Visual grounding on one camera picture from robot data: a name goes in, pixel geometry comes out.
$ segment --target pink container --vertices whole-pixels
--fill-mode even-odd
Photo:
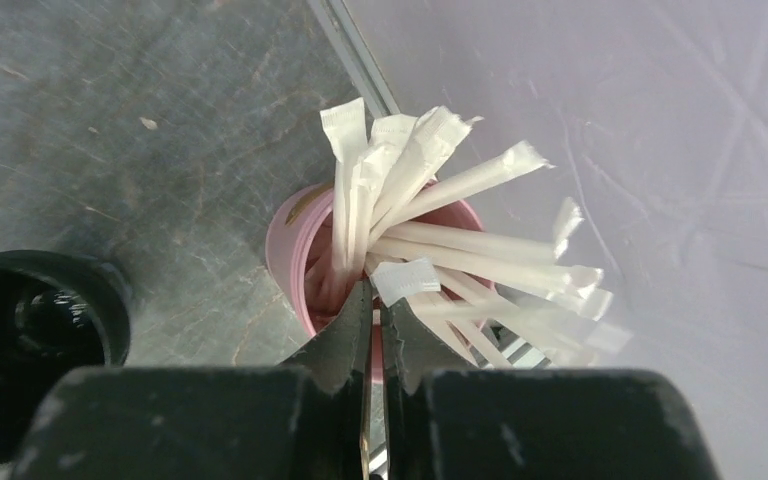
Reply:
[[[310,267],[314,237],[324,225],[330,224],[333,198],[331,185],[316,185],[299,191],[281,205],[266,232],[266,266],[275,283],[290,299],[299,321],[311,338],[331,319],[330,316],[318,315],[308,307],[304,276]],[[478,215],[463,200],[426,213],[416,220],[465,230],[484,230]],[[492,287],[492,282],[479,280]],[[372,379],[376,383],[383,378],[380,338],[381,327],[374,325]]]

